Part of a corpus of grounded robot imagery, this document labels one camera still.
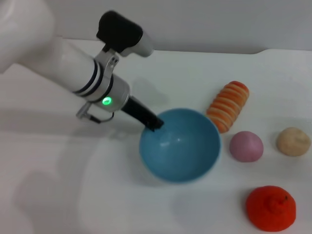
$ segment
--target black handle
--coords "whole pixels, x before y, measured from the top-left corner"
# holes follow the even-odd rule
[[[134,97],[129,97],[127,103],[121,110],[136,118],[153,132],[156,129],[161,128],[161,126],[164,124],[164,121],[158,118],[153,112],[151,112],[141,103],[136,101]]]
[[[112,48],[118,53],[138,44],[142,35],[140,26],[115,11],[106,12],[98,24],[97,38],[106,44],[105,49]]]

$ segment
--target toy food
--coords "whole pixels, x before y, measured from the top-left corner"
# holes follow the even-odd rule
[[[239,132],[230,142],[230,152],[240,162],[255,162],[263,154],[263,143],[252,132]]]
[[[276,141],[277,148],[288,156],[304,155],[311,146],[311,139],[300,129],[291,127],[282,131]]]
[[[225,85],[206,111],[220,133],[227,132],[249,97],[248,88],[238,81]]]
[[[253,190],[246,200],[251,223],[266,232],[279,232],[290,227],[296,219],[296,202],[284,189],[264,186]]]

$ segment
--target striped food toy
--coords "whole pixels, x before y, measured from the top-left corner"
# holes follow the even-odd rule
[[[225,85],[206,111],[206,116],[217,126],[220,133],[227,132],[249,97],[248,88],[241,82]]]

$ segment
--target pink bun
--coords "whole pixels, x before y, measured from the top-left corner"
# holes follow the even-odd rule
[[[263,154],[263,144],[256,134],[239,132],[231,140],[230,152],[240,162],[255,162]]]

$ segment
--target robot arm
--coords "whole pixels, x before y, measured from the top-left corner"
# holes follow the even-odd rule
[[[0,72],[19,63],[86,99],[78,118],[100,123],[88,114],[92,104],[109,112],[123,110],[151,130],[163,121],[130,95],[129,85],[113,73],[119,58],[134,52],[149,56],[152,44],[141,27],[116,12],[105,13],[97,37],[105,47],[95,57],[55,37],[55,19],[42,0],[0,3]]]

